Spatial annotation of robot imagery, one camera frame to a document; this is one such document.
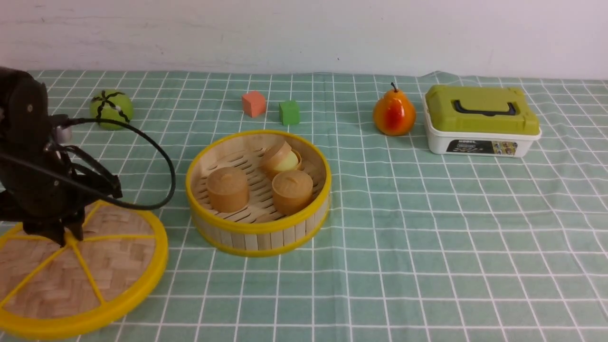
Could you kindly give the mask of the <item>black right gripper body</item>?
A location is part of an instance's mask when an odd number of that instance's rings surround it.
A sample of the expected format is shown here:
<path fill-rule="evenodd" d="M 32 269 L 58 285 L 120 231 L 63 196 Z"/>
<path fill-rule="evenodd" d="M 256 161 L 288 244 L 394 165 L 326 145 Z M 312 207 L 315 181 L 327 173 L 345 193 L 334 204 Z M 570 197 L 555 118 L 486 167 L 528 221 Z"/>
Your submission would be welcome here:
<path fill-rule="evenodd" d="M 100 192 L 87 193 L 49 176 L 58 173 Z M 100 197 L 123 196 L 119 178 L 100 162 L 74 145 L 28 148 L 1 144 L 1 219 L 21 222 L 28 235 L 47 238 L 63 247 L 70 231 L 78 241 L 84 239 L 85 208 Z"/>

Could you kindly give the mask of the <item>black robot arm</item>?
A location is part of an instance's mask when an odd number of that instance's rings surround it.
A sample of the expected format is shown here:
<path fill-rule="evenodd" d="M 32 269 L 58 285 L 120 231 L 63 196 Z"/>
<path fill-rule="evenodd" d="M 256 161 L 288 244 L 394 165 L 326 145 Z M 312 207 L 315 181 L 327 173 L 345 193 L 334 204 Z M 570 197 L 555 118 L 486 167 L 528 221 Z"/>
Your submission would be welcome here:
<path fill-rule="evenodd" d="M 1 68 L 1 219 L 66 244 L 69 230 L 84 239 L 85 208 L 123 196 L 119 178 L 73 145 L 59 144 L 66 115 L 48 114 L 44 83 L 28 72 Z"/>

